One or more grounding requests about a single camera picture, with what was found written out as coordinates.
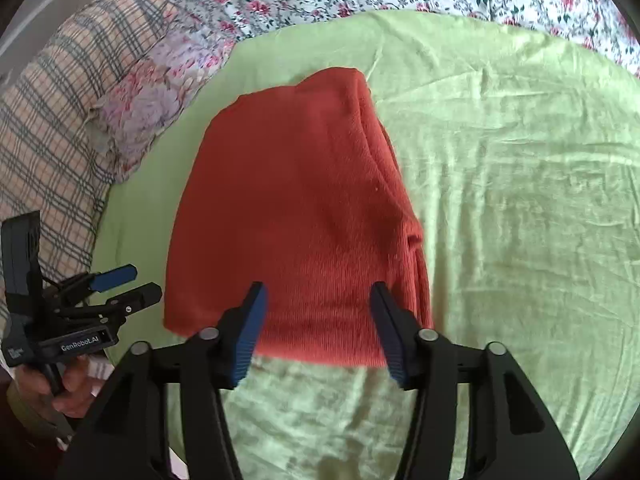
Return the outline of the person's left hand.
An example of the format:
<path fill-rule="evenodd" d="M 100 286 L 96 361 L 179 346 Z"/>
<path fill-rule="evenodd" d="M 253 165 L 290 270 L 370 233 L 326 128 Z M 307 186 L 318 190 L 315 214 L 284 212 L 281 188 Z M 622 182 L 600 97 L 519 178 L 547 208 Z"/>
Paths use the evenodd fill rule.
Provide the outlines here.
<path fill-rule="evenodd" d="M 88 356 L 68 362 L 62 375 L 63 392 L 59 394 L 52 393 L 43 374 L 21 365 L 15 370 L 14 376 L 17 391 L 38 415 L 49 422 L 57 414 L 83 418 L 104 385 L 103 379 L 89 374 L 90 364 Z"/>

